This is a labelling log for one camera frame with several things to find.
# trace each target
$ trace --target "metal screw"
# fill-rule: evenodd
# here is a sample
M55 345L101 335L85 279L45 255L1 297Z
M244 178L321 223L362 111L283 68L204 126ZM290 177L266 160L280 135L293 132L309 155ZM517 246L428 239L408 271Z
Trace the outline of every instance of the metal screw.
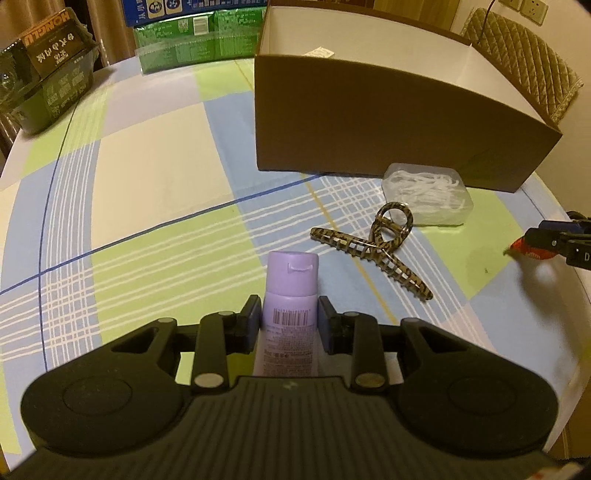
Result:
M217 388L223 384L223 377L220 374L200 374L193 381L201 388Z
M355 377L355 383L363 388L379 388L386 383L383 375L368 372L366 374L359 374Z

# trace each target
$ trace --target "green box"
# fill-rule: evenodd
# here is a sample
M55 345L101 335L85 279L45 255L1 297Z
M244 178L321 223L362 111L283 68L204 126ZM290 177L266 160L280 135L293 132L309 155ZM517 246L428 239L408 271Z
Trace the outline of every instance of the green box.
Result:
M253 57L264 17L265 7L216 11L214 23L219 35L216 59Z
M264 15L265 7L217 10L137 27L142 72L252 57Z
M213 12L207 12L135 28L142 72L215 60L213 27Z
M207 12L136 27L134 36L138 47L145 47L168 39L198 37L213 30L213 12Z

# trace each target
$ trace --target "barcode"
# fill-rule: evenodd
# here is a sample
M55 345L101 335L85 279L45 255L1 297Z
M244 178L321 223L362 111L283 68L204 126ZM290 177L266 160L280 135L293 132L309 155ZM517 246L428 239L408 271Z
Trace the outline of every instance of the barcode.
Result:
M193 34L205 35L209 33L209 17L194 17L193 18Z
M276 325L287 325L303 327L308 325L309 310L273 310L273 323Z

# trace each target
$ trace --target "packaged product box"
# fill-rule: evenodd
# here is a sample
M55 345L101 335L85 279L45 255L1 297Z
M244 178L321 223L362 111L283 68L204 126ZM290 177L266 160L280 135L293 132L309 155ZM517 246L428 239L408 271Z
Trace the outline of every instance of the packaged product box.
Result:
M142 72L252 57L265 7L218 10L134 29Z
M266 0L121 0L125 23L137 27L223 8L264 7Z
M98 44L71 8L47 17L0 51L0 112L44 130L92 85Z
M188 15L134 29L143 73L213 61L213 12Z

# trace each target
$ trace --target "table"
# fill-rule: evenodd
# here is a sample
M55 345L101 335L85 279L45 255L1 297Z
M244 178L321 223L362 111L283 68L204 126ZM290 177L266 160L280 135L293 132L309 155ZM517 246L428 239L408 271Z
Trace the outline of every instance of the table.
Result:
M560 398L551 445L589 378L591 282L560 257L503 255L540 220L565 218L540 179L514 194L471 189L462 227L413 229L398 255L431 287L422 303L373 264L310 239L314 226L367 235L380 180L258 171L253 84L252 60L144 77L130 59L98 72L46 132L19 135L0 178L9 465L33 448L19 404L34 378L160 316L186 324L239 310L263 295L275 249L318 253L321 293L339 311L420 317L540 374ZM248 373L252 357L230 368Z

